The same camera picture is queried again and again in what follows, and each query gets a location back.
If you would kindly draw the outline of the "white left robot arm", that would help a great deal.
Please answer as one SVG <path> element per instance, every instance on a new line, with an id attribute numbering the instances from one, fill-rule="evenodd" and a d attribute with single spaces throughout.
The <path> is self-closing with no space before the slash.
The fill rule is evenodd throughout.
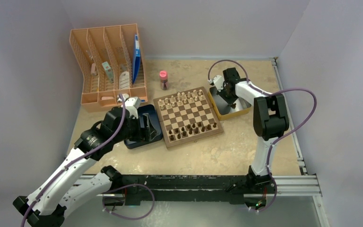
<path id="1" fill-rule="evenodd" d="M 130 140 L 147 144 L 160 134 L 149 114 L 140 114 L 136 107 L 114 107 L 103 120 L 81 133 L 65 160 L 41 186 L 13 201 L 23 216 L 20 225 L 59 227 L 76 208 L 100 193 L 142 187 L 139 183 L 125 181 L 113 166 L 103 167 L 88 183 L 72 186 L 87 169 L 112 151 L 116 143 Z"/>

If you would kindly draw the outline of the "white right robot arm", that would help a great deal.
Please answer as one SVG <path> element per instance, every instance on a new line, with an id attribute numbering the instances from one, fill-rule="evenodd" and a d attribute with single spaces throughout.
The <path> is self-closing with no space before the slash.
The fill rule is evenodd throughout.
<path id="1" fill-rule="evenodd" d="M 271 182 L 272 148 L 289 128 L 283 95 L 273 95 L 252 82 L 242 79 L 236 68 L 223 70 L 224 81 L 217 93 L 231 108 L 244 100 L 252 106 L 253 128 L 258 136 L 254 160 L 249 167 L 246 185 L 251 192 L 259 192 Z"/>

